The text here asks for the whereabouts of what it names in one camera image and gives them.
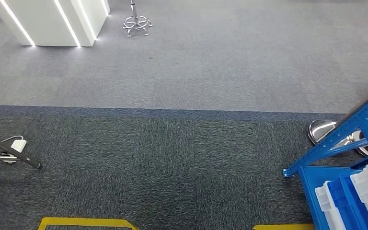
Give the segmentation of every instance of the silver metal base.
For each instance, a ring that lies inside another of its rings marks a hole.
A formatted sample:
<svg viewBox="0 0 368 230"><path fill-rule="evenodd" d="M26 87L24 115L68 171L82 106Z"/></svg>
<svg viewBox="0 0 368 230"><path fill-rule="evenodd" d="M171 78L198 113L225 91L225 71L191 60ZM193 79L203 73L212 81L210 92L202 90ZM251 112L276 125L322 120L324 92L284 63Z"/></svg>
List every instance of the silver metal base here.
<svg viewBox="0 0 368 230"><path fill-rule="evenodd" d="M336 127L336 122L331 120L315 120L311 122L311 124L308 127L308 137L310 140L317 145L326 135L328 135L330 132L332 132ZM351 135L343 139L341 142L335 145L337 146L343 146L347 145L349 143L358 141L360 139L363 139L363 133L361 130L353 132ZM363 146L358 149L356 149L361 155L367 157L368 156L368 146Z"/></svg>
<svg viewBox="0 0 368 230"><path fill-rule="evenodd" d="M146 17L143 17L143 16L128 17L123 22L123 28L127 29L127 37L132 36L132 30L139 30L139 29L142 29L144 31L145 36L149 35L146 29L147 26L152 27L153 24L151 23L151 21L149 21Z"/></svg>
<svg viewBox="0 0 368 230"><path fill-rule="evenodd" d="M336 127L336 122L331 120L315 120L308 126L308 137L317 145L328 133Z"/></svg>
<svg viewBox="0 0 368 230"><path fill-rule="evenodd" d="M11 154L0 153L0 161L3 161L8 164L12 164L12 163L20 161L20 159Z"/></svg>

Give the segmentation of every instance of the white plug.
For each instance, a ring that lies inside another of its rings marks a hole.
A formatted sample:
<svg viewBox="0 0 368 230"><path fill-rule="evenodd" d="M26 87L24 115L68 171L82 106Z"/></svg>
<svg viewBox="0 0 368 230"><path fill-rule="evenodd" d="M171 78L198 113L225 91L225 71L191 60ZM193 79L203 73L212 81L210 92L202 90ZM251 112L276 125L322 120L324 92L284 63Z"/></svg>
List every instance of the white plug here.
<svg viewBox="0 0 368 230"><path fill-rule="evenodd" d="M18 151L18 152L22 152L25 145L26 145L26 140L15 140L12 143L11 148Z"/></svg>
<svg viewBox="0 0 368 230"><path fill-rule="evenodd" d="M15 140L12 143L11 148L18 151L18 152L22 152L25 146L26 146L26 140ZM5 156L5 155L14 157L12 154L3 154L3 156ZM3 161L3 162L6 162L8 164L12 164L12 163L15 163L16 161Z"/></svg>

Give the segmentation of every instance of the yellow floor marking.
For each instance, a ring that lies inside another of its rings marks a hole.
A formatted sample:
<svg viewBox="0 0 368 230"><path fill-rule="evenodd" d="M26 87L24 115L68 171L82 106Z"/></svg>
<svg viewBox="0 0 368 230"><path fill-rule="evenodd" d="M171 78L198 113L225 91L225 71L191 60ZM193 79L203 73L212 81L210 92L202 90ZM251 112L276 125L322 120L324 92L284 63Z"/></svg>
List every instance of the yellow floor marking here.
<svg viewBox="0 0 368 230"><path fill-rule="evenodd" d="M313 224L256 225L254 230L315 230Z"/></svg>
<svg viewBox="0 0 368 230"><path fill-rule="evenodd" d="M117 227L139 230L124 219L44 217L38 230L45 230L47 225L74 225L87 227Z"/></svg>

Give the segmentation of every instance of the blue border strip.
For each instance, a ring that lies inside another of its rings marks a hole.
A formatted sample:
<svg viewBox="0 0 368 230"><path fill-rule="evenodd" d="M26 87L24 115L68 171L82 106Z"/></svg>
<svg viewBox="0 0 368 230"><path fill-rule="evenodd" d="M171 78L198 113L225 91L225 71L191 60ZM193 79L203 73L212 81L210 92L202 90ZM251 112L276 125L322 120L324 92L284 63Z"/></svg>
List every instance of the blue border strip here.
<svg viewBox="0 0 368 230"><path fill-rule="evenodd" d="M182 118L200 120L245 120L245 121L306 121L315 119L340 120L344 114L286 113L217 110L175 110L175 109L117 109L117 108L75 108L50 106L0 105L0 115L60 115L96 117L143 117Z"/></svg>

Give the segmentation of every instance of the blue shelving rack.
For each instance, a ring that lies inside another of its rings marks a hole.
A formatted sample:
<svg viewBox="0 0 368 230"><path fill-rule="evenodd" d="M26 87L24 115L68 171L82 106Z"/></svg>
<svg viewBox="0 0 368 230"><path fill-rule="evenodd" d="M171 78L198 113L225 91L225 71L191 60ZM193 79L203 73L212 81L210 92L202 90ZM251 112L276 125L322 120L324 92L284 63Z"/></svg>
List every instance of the blue shelving rack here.
<svg viewBox="0 0 368 230"><path fill-rule="evenodd" d="M341 140L354 131L361 129L365 139L351 144L334 148ZM314 161L331 157L342 152L353 150L368 144L368 99L354 108L334 131L328 134L317 146L311 148L289 168L283 169L284 177L299 174L301 183L317 230L328 230L324 213L321 211L314 189L323 185L325 181L338 180L340 176L353 174L357 169L368 164L368 158L352 167L310 166Z"/></svg>

